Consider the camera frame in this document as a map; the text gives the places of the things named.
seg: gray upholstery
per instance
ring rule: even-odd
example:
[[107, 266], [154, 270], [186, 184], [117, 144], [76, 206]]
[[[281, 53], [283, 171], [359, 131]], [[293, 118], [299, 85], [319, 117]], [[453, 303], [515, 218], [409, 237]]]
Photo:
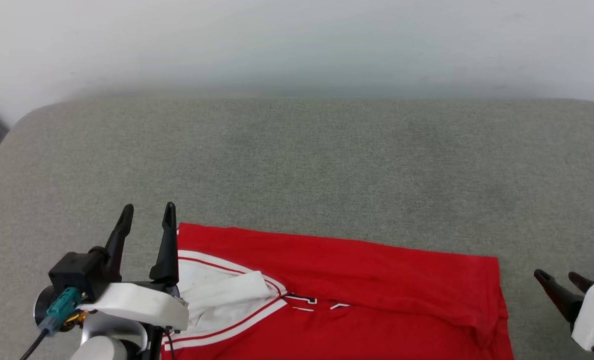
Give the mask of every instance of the gray upholstery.
[[[164, 205], [179, 221], [499, 258], [512, 348], [593, 359], [537, 281], [594, 278], [594, 103], [107, 99], [28, 114], [0, 147], [0, 359], [66, 251], [135, 205], [122, 272], [146, 280]], [[78, 330], [33, 359], [63, 359]]]

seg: black cable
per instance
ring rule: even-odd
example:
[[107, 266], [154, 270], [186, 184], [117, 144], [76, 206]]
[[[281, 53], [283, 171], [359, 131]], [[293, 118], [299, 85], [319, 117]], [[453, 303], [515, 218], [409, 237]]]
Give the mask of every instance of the black cable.
[[165, 334], [168, 337], [168, 344], [170, 345], [170, 357], [172, 360], [175, 360], [175, 349], [173, 349], [173, 339], [171, 338], [171, 332], [166, 331]]
[[35, 349], [37, 349], [37, 347], [39, 346], [39, 343], [42, 342], [42, 340], [46, 337], [46, 335], [48, 335], [48, 329], [44, 328], [44, 330], [42, 330], [39, 333], [39, 336], [37, 336], [37, 339], [34, 340], [32, 345], [30, 345], [28, 350], [25, 351], [25, 353], [19, 360], [27, 360], [30, 357], [30, 354], [32, 354], [33, 351], [35, 351]]

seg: gray couch cushion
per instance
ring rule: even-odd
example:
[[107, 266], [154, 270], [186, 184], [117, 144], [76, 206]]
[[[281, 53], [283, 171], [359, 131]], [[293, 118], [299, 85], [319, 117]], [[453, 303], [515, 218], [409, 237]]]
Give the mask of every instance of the gray couch cushion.
[[[594, 103], [577, 100], [68, 102], [0, 147], [0, 359], [66, 251], [105, 243], [135, 205], [123, 256], [145, 280], [163, 208], [211, 226], [497, 256], [517, 359], [592, 359], [533, 278], [594, 278]], [[62, 359], [78, 330], [34, 359]]]

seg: red stripe trim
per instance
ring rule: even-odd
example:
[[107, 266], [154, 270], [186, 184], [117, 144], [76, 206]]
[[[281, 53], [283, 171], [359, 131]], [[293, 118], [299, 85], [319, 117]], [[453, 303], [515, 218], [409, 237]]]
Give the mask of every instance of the red stripe trim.
[[195, 262], [195, 263], [201, 263], [201, 264], [204, 264], [204, 265], [210, 265], [211, 267], [219, 268], [219, 269], [222, 269], [222, 270], [225, 270], [225, 271], [232, 271], [232, 272], [236, 272], [238, 274], [246, 274], [244, 271], [239, 271], [239, 270], [235, 270], [235, 269], [229, 269], [229, 268], [226, 268], [224, 266], [213, 264], [212, 262], [208, 262], [208, 261], [204, 261], [204, 260], [192, 259], [190, 257], [182, 257], [182, 256], [179, 256], [178, 258], [179, 258], [179, 260], [188, 260], [189, 262]]
[[236, 323], [236, 324], [235, 324], [235, 325], [233, 325], [233, 326], [230, 326], [230, 327], [224, 328], [224, 330], [220, 330], [220, 331], [213, 332], [213, 333], [208, 333], [207, 335], [194, 336], [194, 337], [183, 337], [183, 338], [180, 338], [180, 339], [174, 339], [174, 340], [173, 340], [173, 342], [174, 342], [174, 343], [176, 343], [176, 342], [181, 342], [181, 341], [184, 341], [184, 340], [198, 340], [198, 339], [206, 339], [206, 338], [214, 337], [215, 335], [219, 335], [219, 334], [221, 334], [221, 333], [225, 333], [225, 332], [227, 332], [227, 331], [229, 331], [229, 330], [232, 330], [232, 329], [234, 329], [234, 328], [237, 328], [237, 326], [240, 326], [240, 325], [242, 325], [243, 323], [245, 323], [246, 321], [248, 321], [249, 319], [251, 319], [251, 317], [254, 317], [254, 316], [255, 316], [255, 315], [257, 315], [259, 312], [261, 312], [263, 309], [266, 309], [267, 307], [269, 307], [269, 306], [273, 305], [274, 303], [276, 303], [276, 302], [277, 302], [277, 301], [279, 301], [280, 299], [281, 299], [281, 298], [279, 298], [279, 297], [278, 297], [278, 298], [274, 299], [273, 301], [270, 301], [270, 302], [269, 302], [269, 303], [267, 303], [266, 305], [262, 306], [262, 307], [261, 307], [259, 310], [257, 310], [257, 311], [255, 311], [255, 312], [253, 312], [253, 313], [252, 313], [252, 314], [251, 314], [249, 317], [246, 317], [245, 319], [243, 319], [242, 321], [240, 321], [240, 322]]
[[[209, 265], [211, 267], [215, 267], [215, 268], [222, 269], [222, 270], [225, 270], [225, 271], [236, 272], [237, 274], [246, 274], [244, 271], [239, 271], [239, 270], [227, 268], [227, 267], [224, 267], [224, 266], [213, 264], [212, 262], [208, 262], [208, 261], [204, 261], [204, 260], [199, 260], [199, 259], [193, 259], [191, 257], [179, 256], [178, 259], [179, 260], [188, 260], [189, 262], [195, 262], [195, 263], [200, 263], [200, 264], [204, 264], [204, 265]], [[265, 280], [264, 279], [264, 281], [267, 282], [268, 284], [272, 285], [272, 287], [274, 287], [275, 290], [277, 290], [277, 294], [279, 294], [279, 296], [282, 295], [282, 291], [279, 290], [279, 286], [278, 285], [276, 285], [274, 282], [269, 281], [269, 280]]]

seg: red jersey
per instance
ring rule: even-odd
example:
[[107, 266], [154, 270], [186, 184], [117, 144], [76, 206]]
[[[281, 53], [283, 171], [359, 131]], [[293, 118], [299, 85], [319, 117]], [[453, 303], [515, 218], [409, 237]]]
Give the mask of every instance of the red jersey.
[[189, 223], [178, 248], [177, 360], [513, 358], [495, 257]]

